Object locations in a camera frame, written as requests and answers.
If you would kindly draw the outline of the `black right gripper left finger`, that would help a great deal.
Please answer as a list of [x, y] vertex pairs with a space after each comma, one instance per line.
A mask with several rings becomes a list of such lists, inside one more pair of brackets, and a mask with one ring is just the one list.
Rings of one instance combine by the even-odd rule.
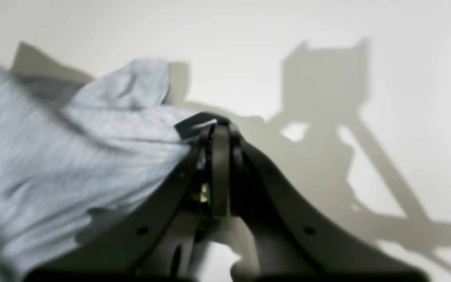
[[25, 281], [184, 282], [200, 224], [229, 213], [230, 155], [229, 127], [205, 128], [141, 207]]

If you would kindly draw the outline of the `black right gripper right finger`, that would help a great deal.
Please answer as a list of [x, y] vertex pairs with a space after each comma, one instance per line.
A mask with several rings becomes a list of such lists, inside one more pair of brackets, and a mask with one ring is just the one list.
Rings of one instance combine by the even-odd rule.
[[296, 191], [277, 166], [228, 126], [231, 214], [252, 232], [256, 282], [427, 282], [424, 273], [365, 244]]

